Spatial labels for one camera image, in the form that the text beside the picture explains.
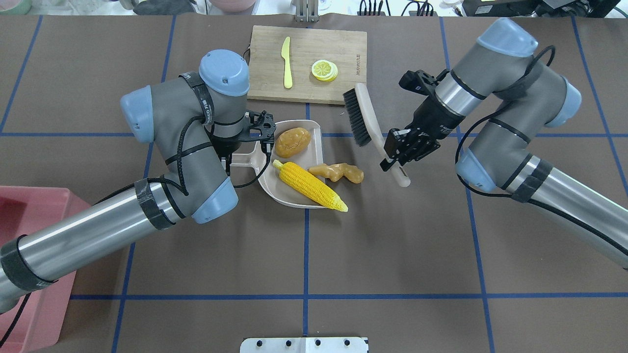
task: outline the knife handle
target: knife handle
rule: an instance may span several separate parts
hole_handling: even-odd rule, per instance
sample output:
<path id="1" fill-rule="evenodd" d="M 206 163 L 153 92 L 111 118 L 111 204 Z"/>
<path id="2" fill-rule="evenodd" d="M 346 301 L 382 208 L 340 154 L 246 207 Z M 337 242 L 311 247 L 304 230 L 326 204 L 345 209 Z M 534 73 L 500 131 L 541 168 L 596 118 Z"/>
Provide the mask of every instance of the knife handle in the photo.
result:
<path id="1" fill-rule="evenodd" d="M 284 59 L 283 87 L 292 88 L 292 72 L 290 71 L 290 58 Z"/>

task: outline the green bowl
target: green bowl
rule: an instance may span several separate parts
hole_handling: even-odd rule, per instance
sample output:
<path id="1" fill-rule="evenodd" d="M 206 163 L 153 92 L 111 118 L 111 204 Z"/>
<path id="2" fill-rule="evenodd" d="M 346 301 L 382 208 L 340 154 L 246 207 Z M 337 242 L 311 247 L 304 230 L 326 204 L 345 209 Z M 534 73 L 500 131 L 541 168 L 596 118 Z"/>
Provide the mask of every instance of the green bowl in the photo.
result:
<path id="1" fill-rule="evenodd" d="M 21 0 L 14 7 L 0 10 L 0 14 L 26 14 L 33 5 L 33 0 Z"/>

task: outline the ginger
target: ginger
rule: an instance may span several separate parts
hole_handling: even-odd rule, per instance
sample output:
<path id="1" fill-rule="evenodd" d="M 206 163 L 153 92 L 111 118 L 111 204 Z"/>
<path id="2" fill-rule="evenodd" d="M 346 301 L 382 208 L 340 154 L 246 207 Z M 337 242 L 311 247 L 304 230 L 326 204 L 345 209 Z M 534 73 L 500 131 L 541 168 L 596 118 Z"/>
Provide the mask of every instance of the ginger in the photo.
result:
<path id="1" fill-rule="evenodd" d="M 359 184 L 364 180 L 364 172 L 354 165 L 346 163 L 337 163 L 332 165 L 321 164 L 308 168 L 308 171 L 314 175 L 328 178 L 333 182 L 337 182 L 343 176 L 354 184 Z"/>
<path id="2" fill-rule="evenodd" d="M 303 128 L 284 131 L 277 138 L 275 153 L 282 158 L 290 158 L 303 151 L 310 144 L 311 134 Z"/>

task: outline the white bracket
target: white bracket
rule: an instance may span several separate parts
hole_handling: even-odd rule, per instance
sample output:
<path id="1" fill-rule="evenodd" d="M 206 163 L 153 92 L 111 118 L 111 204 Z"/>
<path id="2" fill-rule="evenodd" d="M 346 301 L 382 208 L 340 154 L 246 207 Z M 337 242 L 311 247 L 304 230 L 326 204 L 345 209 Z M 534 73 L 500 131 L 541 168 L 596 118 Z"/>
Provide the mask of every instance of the white bracket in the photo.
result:
<path id="1" fill-rule="evenodd" d="M 246 339 L 240 353 L 369 353 L 363 337 L 298 337 Z"/>
<path id="2" fill-rule="evenodd" d="M 318 22 L 318 0 L 293 0 L 297 22 Z"/>

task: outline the yellow knife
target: yellow knife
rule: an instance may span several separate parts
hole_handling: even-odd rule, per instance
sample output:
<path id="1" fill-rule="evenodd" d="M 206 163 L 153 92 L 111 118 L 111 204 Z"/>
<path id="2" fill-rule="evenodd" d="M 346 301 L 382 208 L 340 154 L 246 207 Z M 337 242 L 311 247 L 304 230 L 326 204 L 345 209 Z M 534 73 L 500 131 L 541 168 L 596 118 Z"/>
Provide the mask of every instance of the yellow knife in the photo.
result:
<path id="1" fill-rule="evenodd" d="M 290 72 L 290 37 L 286 37 L 281 47 L 281 57 L 286 62 L 283 70 L 283 87 L 292 87 L 292 72 Z"/>

